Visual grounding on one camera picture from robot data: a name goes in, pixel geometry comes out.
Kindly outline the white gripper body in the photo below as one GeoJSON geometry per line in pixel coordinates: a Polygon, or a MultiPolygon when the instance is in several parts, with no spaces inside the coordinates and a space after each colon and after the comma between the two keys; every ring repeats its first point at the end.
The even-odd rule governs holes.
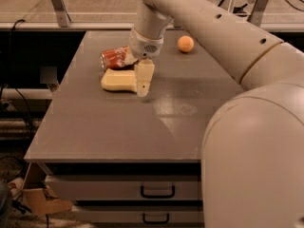
{"type": "Polygon", "coordinates": [[[134,58],[154,58],[157,57],[162,49],[164,41],[164,29],[160,30],[160,37],[153,39],[150,35],[141,35],[135,28],[130,32],[129,50],[134,58]]]}

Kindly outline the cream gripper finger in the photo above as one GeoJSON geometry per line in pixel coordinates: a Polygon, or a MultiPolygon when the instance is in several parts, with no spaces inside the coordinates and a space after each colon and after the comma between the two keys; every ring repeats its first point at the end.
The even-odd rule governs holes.
{"type": "Polygon", "coordinates": [[[127,53],[125,54],[125,57],[124,57],[124,64],[125,64],[126,66],[133,65],[133,64],[135,64],[137,61],[138,61],[138,59],[135,58],[131,52],[127,52],[127,53]]]}
{"type": "Polygon", "coordinates": [[[137,95],[139,97],[145,97],[148,94],[154,69],[155,65],[150,59],[141,60],[135,65],[137,95]]]}

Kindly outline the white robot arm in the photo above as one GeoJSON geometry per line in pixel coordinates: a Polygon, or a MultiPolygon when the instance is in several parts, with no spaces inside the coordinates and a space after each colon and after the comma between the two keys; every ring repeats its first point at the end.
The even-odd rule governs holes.
{"type": "Polygon", "coordinates": [[[159,55],[176,20],[242,93],[212,117],[201,150],[205,228],[303,228],[303,54],[206,0],[141,0],[129,45],[159,55]]]}

